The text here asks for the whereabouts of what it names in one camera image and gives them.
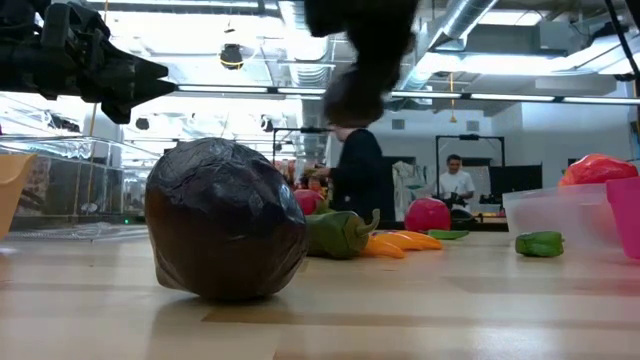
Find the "plastic container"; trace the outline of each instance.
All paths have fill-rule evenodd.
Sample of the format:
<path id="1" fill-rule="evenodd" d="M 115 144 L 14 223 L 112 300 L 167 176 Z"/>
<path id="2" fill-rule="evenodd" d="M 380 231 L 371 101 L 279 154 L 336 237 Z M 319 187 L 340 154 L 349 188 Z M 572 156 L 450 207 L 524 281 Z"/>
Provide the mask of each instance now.
<path id="1" fill-rule="evenodd" d="M 640 177 L 607 181 L 607 198 L 624 253 L 632 259 L 640 259 Z"/>
<path id="2" fill-rule="evenodd" d="M 620 247 L 605 184 L 505 194 L 503 202 L 514 237 L 559 231 L 570 246 Z"/>

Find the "black shirt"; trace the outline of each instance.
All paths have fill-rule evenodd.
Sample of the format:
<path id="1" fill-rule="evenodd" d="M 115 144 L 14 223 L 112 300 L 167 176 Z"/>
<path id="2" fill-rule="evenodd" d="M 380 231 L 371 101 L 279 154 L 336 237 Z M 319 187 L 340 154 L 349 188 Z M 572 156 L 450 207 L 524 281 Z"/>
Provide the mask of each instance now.
<path id="1" fill-rule="evenodd" d="M 369 221 L 380 209 L 382 221 L 395 221 L 393 173 L 375 136 L 358 129 L 347 137 L 338 167 L 331 169 L 336 211 L 354 211 Z"/>

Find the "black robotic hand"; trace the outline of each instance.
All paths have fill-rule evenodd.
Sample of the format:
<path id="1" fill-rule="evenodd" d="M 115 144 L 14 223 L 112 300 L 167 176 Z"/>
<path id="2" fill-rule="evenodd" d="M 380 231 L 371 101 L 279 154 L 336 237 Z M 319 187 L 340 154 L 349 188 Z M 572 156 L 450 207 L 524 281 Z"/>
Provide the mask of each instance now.
<path id="1" fill-rule="evenodd" d="M 34 23 L 35 14 L 44 19 Z M 48 100 L 79 96 L 102 103 L 117 124 L 131 109 L 169 94 L 176 85 L 160 80 L 167 67 L 117 49 L 100 14 L 77 3 L 0 0 L 0 91 L 38 93 Z"/>
<path id="2" fill-rule="evenodd" d="M 342 127 L 366 127 L 383 112 L 382 95 L 400 79 L 402 58 L 415 44 L 411 31 L 419 0 L 305 0 L 313 36 L 346 31 L 358 52 L 324 96 L 324 115 Z"/>

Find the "green chili pepper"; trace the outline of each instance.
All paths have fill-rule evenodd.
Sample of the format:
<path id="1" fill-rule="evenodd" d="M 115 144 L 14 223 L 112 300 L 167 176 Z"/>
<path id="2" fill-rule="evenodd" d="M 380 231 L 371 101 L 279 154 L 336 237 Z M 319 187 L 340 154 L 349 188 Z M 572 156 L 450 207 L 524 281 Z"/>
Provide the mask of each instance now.
<path id="1" fill-rule="evenodd" d="M 368 225 L 352 211 L 308 215 L 306 218 L 309 256 L 352 259 L 367 246 L 369 233 L 380 222 L 380 210 L 373 211 L 373 221 Z"/>

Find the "green pepper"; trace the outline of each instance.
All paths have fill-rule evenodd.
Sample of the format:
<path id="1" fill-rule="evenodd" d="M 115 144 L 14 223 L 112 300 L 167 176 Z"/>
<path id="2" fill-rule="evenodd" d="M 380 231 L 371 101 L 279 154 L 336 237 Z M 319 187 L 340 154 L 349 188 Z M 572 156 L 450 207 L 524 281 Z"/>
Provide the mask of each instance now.
<path id="1" fill-rule="evenodd" d="M 438 240 L 458 240 L 469 235 L 469 231 L 429 230 L 428 234 Z"/>
<path id="2" fill-rule="evenodd" d="M 516 252 L 532 257 L 556 257 L 564 253 L 562 234 L 542 231 L 522 234 L 516 238 Z"/>
<path id="3" fill-rule="evenodd" d="M 352 259 L 364 250 L 369 233 L 378 227 L 380 210 L 373 210 L 373 221 L 368 225 L 352 211 L 307 215 L 306 218 L 309 256 Z"/>

